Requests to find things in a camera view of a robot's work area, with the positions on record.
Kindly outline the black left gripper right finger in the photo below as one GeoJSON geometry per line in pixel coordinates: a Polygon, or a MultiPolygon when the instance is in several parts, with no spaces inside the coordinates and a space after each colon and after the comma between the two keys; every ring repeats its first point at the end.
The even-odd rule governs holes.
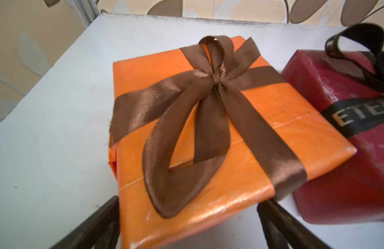
{"type": "Polygon", "coordinates": [[[270,249],[329,249],[330,247],[273,199],[257,206],[270,249]]]}

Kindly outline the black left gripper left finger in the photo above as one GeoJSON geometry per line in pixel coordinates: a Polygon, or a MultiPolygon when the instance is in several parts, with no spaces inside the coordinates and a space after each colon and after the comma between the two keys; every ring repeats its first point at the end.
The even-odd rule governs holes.
{"type": "Polygon", "coordinates": [[[119,236],[119,197],[113,196],[52,248],[114,249],[119,236]]]}

